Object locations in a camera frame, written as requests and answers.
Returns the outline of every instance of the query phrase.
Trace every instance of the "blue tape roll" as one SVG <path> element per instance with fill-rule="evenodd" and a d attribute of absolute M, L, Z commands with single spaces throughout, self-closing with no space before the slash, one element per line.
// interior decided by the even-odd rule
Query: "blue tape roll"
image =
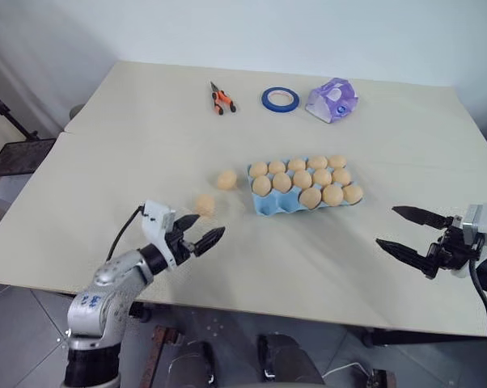
<path fill-rule="evenodd" d="M 292 98 L 292 102 L 289 103 L 288 105 L 276 105 L 275 103 L 271 103 L 269 100 L 269 94 L 273 92 L 281 92 L 283 95 L 288 95 L 289 97 Z M 269 109 L 270 111 L 273 112 L 280 112 L 280 113 L 285 113 L 285 112 L 290 112 L 296 109 L 299 105 L 299 96 L 296 94 L 295 91 L 292 91 L 291 89 L 287 89 L 286 87 L 270 87 L 266 91 L 263 92 L 263 95 L 261 95 L 261 103 Z"/>

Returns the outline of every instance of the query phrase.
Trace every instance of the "table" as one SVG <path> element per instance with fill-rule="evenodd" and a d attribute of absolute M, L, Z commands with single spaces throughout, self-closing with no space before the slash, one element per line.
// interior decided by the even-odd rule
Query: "table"
<path fill-rule="evenodd" d="M 439 231 L 390 210 L 443 215 L 487 202 L 487 143 L 451 88 L 351 80 L 357 110 L 325 124 L 303 107 L 260 104 L 270 86 L 306 100 L 327 78 L 119 62 L 60 135 L 0 224 L 0 283 L 74 293 L 103 263 L 128 216 L 149 198 L 191 213 L 211 193 L 221 242 L 167 272 L 141 300 L 277 314 L 333 323 L 486 335 L 469 279 L 434 281 L 381 251 L 375 238 L 425 253 Z M 235 114 L 217 116 L 210 81 Z M 344 154 L 366 193 L 357 206 L 260 217 L 244 170 L 250 162 Z M 214 188 L 239 172 L 238 189 Z M 117 253 L 145 245 L 133 225 Z"/>

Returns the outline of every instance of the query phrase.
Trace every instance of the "orange-handled pliers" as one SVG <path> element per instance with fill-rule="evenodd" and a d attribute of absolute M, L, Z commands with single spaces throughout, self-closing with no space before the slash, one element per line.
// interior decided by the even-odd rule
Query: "orange-handled pliers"
<path fill-rule="evenodd" d="M 214 111 L 217 112 L 220 116 L 224 114 L 224 110 L 222 109 L 222 102 L 229 105 L 231 112 L 236 112 L 236 106 L 233 104 L 233 101 L 226 96 L 224 91 L 220 91 L 214 83 L 211 83 L 211 89 L 213 93 L 211 97 L 214 101 Z"/>

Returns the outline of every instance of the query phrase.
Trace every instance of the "egg carton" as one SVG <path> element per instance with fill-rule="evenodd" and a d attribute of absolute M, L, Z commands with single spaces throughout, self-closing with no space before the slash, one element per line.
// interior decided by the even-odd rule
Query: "egg carton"
<path fill-rule="evenodd" d="M 301 157 L 306 163 L 308 163 L 308 157 Z M 290 159 L 280 159 L 282 162 L 285 163 L 285 166 L 288 166 Z M 321 202 L 313 209 L 309 209 L 305 205 L 302 205 L 299 203 L 299 194 L 301 194 L 302 189 L 294 186 L 292 184 L 292 188 L 288 192 L 280 192 L 279 190 L 276 190 L 275 188 L 272 188 L 269 194 L 266 196 L 258 196 L 255 192 L 252 191 L 252 182 L 254 182 L 254 178 L 252 178 L 249 175 L 249 169 L 251 168 L 251 165 L 249 164 L 247 166 L 247 178 L 249 182 L 249 186 L 251 187 L 251 194 L 252 194 L 252 201 L 254 202 L 254 209 L 256 210 L 256 214 L 259 214 L 261 216 L 272 216 L 276 213 L 293 213 L 293 212 L 298 212 L 300 210 L 316 210 L 316 209 L 321 209 L 321 208 L 327 208 L 329 205 L 327 205 L 324 201 L 321 200 Z M 333 173 L 334 168 L 332 167 L 326 167 L 326 170 L 329 171 L 330 173 Z M 315 169 L 308 167 L 306 169 L 310 173 L 310 175 L 314 174 Z M 292 170 L 287 170 L 285 173 L 292 179 L 294 176 L 295 171 Z M 274 174 L 268 173 L 267 177 L 270 179 L 272 183 L 272 179 L 274 177 Z M 353 175 L 351 175 L 352 181 L 349 183 L 349 185 L 355 184 L 353 181 Z M 323 187 L 319 184 L 313 184 L 312 187 L 318 188 L 321 190 Z M 351 206 L 349 202 L 346 200 L 343 200 L 338 206 Z"/>

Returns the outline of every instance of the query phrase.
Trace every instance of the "egg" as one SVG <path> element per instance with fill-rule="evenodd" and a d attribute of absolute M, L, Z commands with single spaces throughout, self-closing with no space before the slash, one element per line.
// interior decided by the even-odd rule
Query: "egg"
<path fill-rule="evenodd" d="M 217 178 L 217 187 L 220 190 L 231 190 L 236 185 L 236 173 L 233 170 L 224 171 Z"/>
<path fill-rule="evenodd" d="M 313 156 L 308 159 L 308 166 L 315 170 L 326 168 L 328 166 L 328 160 L 324 156 Z"/>
<path fill-rule="evenodd" d="M 296 171 L 293 181 L 298 188 L 309 188 L 311 186 L 310 173 L 305 170 Z"/>
<path fill-rule="evenodd" d="M 271 174 L 277 174 L 278 172 L 285 172 L 286 167 L 285 163 L 281 160 L 274 160 L 273 162 L 269 163 L 269 172 Z"/>
<path fill-rule="evenodd" d="M 328 186 L 332 182 L 332 174 L 325 168 L 320 168 L 315 170 L 314 175 L 311 176 L 314 184 L 319 184 L 320 186 Z"/>
<path fill-rule="evenodd" d="M 271 188 L 270 179 L 265 175 L 259 176 L 252 182 L 252 190 L 258 196 L 266 196 L 269 194 Z"/>
<path fill-rule="evenodd" d="M 346 158 L 342 155 L 333 155 L 328 158 L 328 165 L 331 168 L 342 168 L 346 165 Z"/>
<path fill-rule="evenodd" d="M 273 178 L 273 188 L 276 190 L 286 193 L 292 187 L 292 181 L 290 177 L 284 172 L 278 172 Z"/>
<path fill-rule="evenodd" d="M 195 211 L 204 217 L 212 217 L 214 214 L 214 198 L 209 194 L 202 194 L 197 198 Z"/>
<path fill-rule="evenodd" d="M 338 182 L 342 186 L 348 186 L 351 182 L 351 175 L 344 168 L 336 168 L 332 174 L 333 182 Z"/>
<path fill-rule="evenodd" d="M 267 167 L 267 163 L 256 162 L 249 169 L 249 175 L 252 178 L 256 178 L 258 176 L 267 175 L 268 170 L 269 170 L 269 168 Z"/>
<path fill-rule="evenodd" d="M 330 184 L 323 190 L 323 201 L 329 206 L 338 206 L 344 199 L 342 188 L 336 184 Z"/>
<path fill-rule="evenodd" d="M 307 168 L 306 162 L 300 158 L 291 159 L 289 161 L 289 170 L 299 171 L 299 170 L 304 170 L 306 168 Z"/>
<path fill-rule="evenodd" d="M 317 207 L 321 202 L 321 190 L 318 188 L 308 188 L 303 190 L 299 196 L 299 203 L 307 206 L 309 209 Z"/>
<path fill-rule="evenodd" d="M 346 186 L 342 189 L 342 192 L 344 193 L 344 199 L 348 201 L 350 205 L 356 204 L 364 196 L 364 191 L 357 184 Z"/>

